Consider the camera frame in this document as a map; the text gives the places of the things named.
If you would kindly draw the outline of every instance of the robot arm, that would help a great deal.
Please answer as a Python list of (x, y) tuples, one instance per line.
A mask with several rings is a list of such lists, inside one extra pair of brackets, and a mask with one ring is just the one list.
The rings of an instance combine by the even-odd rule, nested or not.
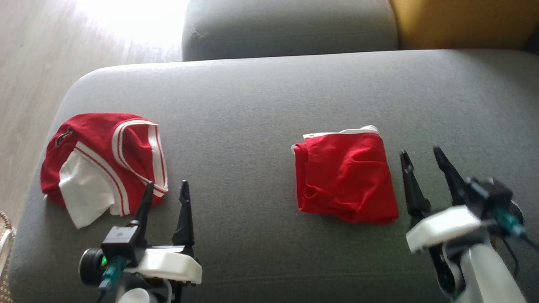
[(522, 214), (511, 200), (513, 193), (494, 179), (464, 181), (439, 147), (433, 151), (453, 206), (441, 212), (431, 210), (403, 151), (406, 205), (412, 217), (406, 234), (410, 251), (429, 251), (440, 288), (451, 302), (525, 302), (490, 242), (493, 236), (527, 240)]
[(98, 286), (98, 302), (115, 291), (118, 303), (180, 303), (183, 287), (202, 282), (202, 267), (193, 251), (189, 184), (182, 182), (172, 245), (147, 247), (144, 235), (153, 187), (147, 185), (134, 220), (125, 227), (112, 227), (101, 249), (88, 249), (81, 257), (81, 280)]

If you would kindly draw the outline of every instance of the folded red cloth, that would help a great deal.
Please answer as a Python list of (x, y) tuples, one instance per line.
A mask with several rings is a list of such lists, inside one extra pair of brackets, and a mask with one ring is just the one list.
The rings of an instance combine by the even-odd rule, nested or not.
[(384, 144), (366, 126), (303, 136), (293, 146), (298, 207), (350, 223), (387, 224), (398, 218)]

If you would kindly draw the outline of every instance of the gray sofa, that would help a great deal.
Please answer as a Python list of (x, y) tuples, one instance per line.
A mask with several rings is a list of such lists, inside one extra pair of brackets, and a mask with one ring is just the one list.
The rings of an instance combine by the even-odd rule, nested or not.
[[(190, 181), (203, 283), (188, 302), (444, 302), (427, 255), (412, 255), (398, 154), (424, 194), (450, 196), (432, 146), (464, 176), (512, 188), (539, 239), (539, 58), (507, 50), (357, 52), (104, 68), (67, 92), (51, 132), (84, 112), (132, 112), (160, 125), (170, 191), (149, 217), (151, 244), (170, 243), (179, 183)], [(290, 146), (312, 132), (375, 125), (400, 219), (348, 224), (298, 211)], [(77, 267), (114, 224), (76, 230), (43, 201), (36, 172), (12, 252), (15, 302), (93, 302)], [(537, 254), (514, 243), (518, 283), (539, 301)], [(501, 254), (511, 268), (507, 253)]]
[(184, 61), (391, 51), (387, 0), (191, 0)]

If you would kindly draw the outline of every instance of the sunlight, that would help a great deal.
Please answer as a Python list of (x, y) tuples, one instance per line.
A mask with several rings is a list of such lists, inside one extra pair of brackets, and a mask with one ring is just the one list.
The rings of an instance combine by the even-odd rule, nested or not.
[(178, 44), (186, 0), (77, 0), (91, 26), (138, 42)]

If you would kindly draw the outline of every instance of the red fabric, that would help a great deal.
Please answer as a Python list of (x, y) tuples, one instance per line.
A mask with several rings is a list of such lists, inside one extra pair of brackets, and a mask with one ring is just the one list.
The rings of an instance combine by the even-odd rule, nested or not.
[(298, 208), (350, 223), (398, 218), (382, 138), (376, 133), (328, 134), (294, 147)]
[[(114, 186), (118, 187), (118, 191), (119, 187), (125, 188), (127, 197), (122, 197), (122, 205), (124, 203), (129, 205), (128, 212), (122, 208), (122, 215), (136, 212), (147, 184), (140, 176), (152, 182), (155, 181), (154, 172), (156, 170), (153, 166), (152, 149), (148, 143), (148, 129), (155, 127), (157, 132), (157, 126), (153, 123), (151, 123), (152, 125), (128, 125), (119, 129), (115, 134), (116, 129), (123, 123), (134, 120), (151, 123), (141, 116), (129, 113), (86, 113), (76, 115), (64, 122), (47, 145), (45, 160), (42, 164), (41, 186), (42, 192), (47, 194), (48, 200), (65, 207), (64, 198), (59, 188), (59, 171), (75, 149), (88, 156), (87, 153), (75, 146), (78, 143), (83, 143), (101, 158), (95, 162), (96, 165), (101, 166), (99, 162), (105, 161), (110, 165), (113, 173), (118, 175), (119, 180), (114, 180)], [(116, 145), (118, 150), (121, 149), (120, 153), (131, 169), (126, 168), (126, 163), (115, 158), (113, 145)], [(159, 173), (162, 174), (164, 184), (156, 183), (153, 205), (156, 205), (162, 197), (162, 194), (156, 196), (157, 192), (167, 192), (164, 159), (161, 153), (158, 156), (161, 157), (163, 171)]]

